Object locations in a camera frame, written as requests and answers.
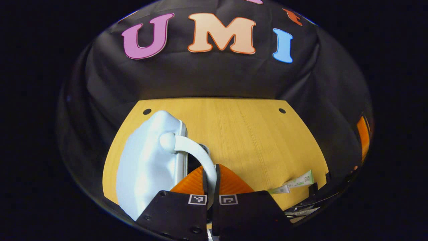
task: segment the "black fabric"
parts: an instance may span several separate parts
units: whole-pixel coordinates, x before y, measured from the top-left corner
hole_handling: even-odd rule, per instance
[[[241,0],[162,0],[140,9],[102,32],[76,62],[59,100],[58,140],[63,159],[79,184],[103,207],[128,216],[102,192],[105,157],[123,120],[139,100],[173,97],[249,97],[283,99],[315,137],[332,178],[345,177],[361,164],[356,124],[361,113],[373,125],[370,96],[356,64],[343,47],[305,18],[295,24],[283,6]],[[193,13],[214,13],[225,25],[236,17],[256,22],[253,55],[229,47],[205,53],[187,50],[192,43]],[[155,17],[174,13],[165,48],[133,60],[123,50],[122,32],[136,24],[140,46],[153,41]],[[273,28],[293,36],[293,63],[275,60]]]

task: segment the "yellow wooden tabletop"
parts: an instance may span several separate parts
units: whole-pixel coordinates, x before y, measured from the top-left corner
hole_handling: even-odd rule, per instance
[[[144,115],[148,108],[151,113]],[[150,99],[134,106],[106,158],[104,195],[116,204],[116,174],[125,143],[135,129],[159,110],[182,120],[188,137],[209,148],[214,164],[228,167],[255,191],[279,187],[310,169],[318,188],[326,184],[328,168],[324,156],[309,129],[284,100]],[[308,187],[298,187],[291,189],[291,193],[272,196],[285,210],[307,198],[309,192]]]

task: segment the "toothpaste tube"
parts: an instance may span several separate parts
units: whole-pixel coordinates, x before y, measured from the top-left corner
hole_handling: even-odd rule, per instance
[[[309,186],[312,184],[314,184],[314,177],[312,175],[312,170],[309,170],[307,173],[301,175],[300,177],[294,180],[284,183],[280,187],[269,189],[268,192],[270,194],[289,193],[290,188]]]

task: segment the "pink letter u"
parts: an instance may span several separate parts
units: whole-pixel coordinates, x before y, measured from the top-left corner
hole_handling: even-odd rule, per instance
[[[168,20],[174,17],[173,13],[165,14],[156,17],[150,21],[154,24],[153,43],[147,47],[138,45],[138,30],[143,27],[143,24],[137,24],[128,28],[122,33],[123,48],[126,56],[131,59],[140,60],[149,58],[159,53],[166,45],[166,30],[168,28]]]

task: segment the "peach letter m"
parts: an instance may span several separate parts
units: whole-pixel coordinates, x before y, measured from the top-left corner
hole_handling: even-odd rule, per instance
[[[208,52],[213,45],[208,43],[208,34],[214,40],[219,50],[226,49],[230,40],[235,37],[235,42],[230,50],[240,54],[254,54],[253,27],[256,22],[247,18],[235,18],[225,27],[223,23],[212,13],[195,13],[189,16],[195,21],[195,34],[193,44],[188,46],[190,52]]]

